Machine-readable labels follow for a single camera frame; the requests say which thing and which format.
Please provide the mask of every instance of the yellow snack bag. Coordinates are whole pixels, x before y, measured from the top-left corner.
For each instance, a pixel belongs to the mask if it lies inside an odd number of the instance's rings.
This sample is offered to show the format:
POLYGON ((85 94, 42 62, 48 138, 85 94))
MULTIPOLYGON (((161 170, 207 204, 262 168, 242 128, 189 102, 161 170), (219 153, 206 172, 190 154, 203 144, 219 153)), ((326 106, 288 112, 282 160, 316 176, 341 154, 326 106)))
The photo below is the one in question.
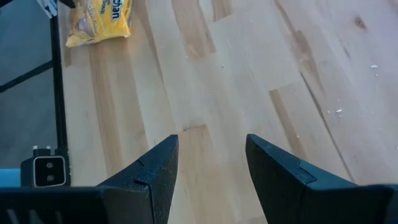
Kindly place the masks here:
POLYGON ((70 9, 67 47, 97 43, 112 37, 128 37, 131 0, 77 0, 70 9))

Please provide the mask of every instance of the black metal bar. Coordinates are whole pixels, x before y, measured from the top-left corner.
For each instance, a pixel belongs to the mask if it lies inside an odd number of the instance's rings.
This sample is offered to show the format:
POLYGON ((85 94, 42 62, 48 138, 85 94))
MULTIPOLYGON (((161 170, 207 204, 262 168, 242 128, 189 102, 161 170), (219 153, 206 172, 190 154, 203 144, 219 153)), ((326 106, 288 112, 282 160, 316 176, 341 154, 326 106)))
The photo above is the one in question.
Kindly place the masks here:
POLYGON ((12 87, 24 82, 24 81, 32 78, 32 77, 35 77, 36 75, 41 74, 41 73, 47 71, 48 69, 50 69, 52 67, 53 67, 53 61, 52 60, 49 61, 49 62, 45 62, 44 64, 32 69, 31 71, 29 71, 29 72, 27 72, 27 73, 15 78, 15 79, 13 79, 13 80, 1 85, 0 86, 0 93, 6 91, 6 90, 8 90, 8 89, 10 89, 10 88, 12 88, 12 87))
POLYGON ((0 0, 0 8, 2 8, 3 6, 5 6, 10 2, 12 2, 12 0, 0 0))
POLYGON ((64 3, 66 6, 68 6, 71 9, 76 8, 76 4, 73 2, 73 0, 60 0, 60 2, 64 3))
POLYGON ((53 82, 55 98, 55 119, 57 124, 57 143, 58 148, 68 146, 67 122, 65 118, 65 104, 63 100, 63 81, 61 66, 60 39, 58 31, 57 16, 50 19, 51 48, 53 62, 53 82))

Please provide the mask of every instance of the black plastic part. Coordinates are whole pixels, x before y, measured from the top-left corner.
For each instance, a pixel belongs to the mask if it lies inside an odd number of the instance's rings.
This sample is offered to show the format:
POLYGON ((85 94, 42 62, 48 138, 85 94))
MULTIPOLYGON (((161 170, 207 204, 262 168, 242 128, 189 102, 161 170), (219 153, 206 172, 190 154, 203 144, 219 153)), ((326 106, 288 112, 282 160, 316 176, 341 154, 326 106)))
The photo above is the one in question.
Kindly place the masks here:
POLYGON ((69 156, 66 148, 56 149, 54 154, 51 154, 50 149, 34 149, 32 158, 21 163, 22 187, 70 186, 70 184, 69 156), (47 167, 48 162, 55 166, 47 167), (53 180, 46 181, 50 175, 53 180))
MULTIPOLYGON (((36 158, 48 153, 35 151, 36 158)), ((21 164, 21 176, 33 160, 21 164)), ((97 187, 0 189, 0 223, 166 224, 177 168, 178 136, 171 135, 97 187)))
POLYGON ((124 189, 148 186, 154 223, 167 223, 178 169, 178 136, 171 135, 136 162, 99 186, 124 189))
POLYGON ((246 156, 270 224, 398 222, 398 185, 358 187, 253 134, 246 156))
POLYGON ((153 223, 148 189, 1 189, 0 198, 1 223, 153 223))

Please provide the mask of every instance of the light wood board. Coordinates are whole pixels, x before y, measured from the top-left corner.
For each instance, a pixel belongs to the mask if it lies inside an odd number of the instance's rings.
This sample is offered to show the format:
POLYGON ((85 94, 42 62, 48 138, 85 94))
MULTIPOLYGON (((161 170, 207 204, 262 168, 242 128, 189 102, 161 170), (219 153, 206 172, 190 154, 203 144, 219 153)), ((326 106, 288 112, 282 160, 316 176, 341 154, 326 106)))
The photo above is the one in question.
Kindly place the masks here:
MULTIPOLYGON (((130 37, 62 47, 73 185, 101 182, 176 133, 170 223, 265 222, 248 133, 357 184, 398 182, 396 0, 134 8, 130 37)), ((62 43, 67 22, 59 5, 62 43)))

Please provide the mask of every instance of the black plastic jaw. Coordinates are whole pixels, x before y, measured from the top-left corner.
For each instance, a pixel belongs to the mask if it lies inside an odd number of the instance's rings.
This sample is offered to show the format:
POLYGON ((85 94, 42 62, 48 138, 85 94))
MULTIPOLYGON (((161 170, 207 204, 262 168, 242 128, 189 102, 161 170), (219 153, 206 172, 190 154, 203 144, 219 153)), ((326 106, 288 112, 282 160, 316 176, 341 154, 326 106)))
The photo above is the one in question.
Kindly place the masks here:
POLYGON ((398 185, 356 184, 249 134, 250 175, 268 223, 398 223, 398 185))
POLYGON ((97 187, 0 189, 0 223, 167 223, 177 167, 172 135, 97 187))

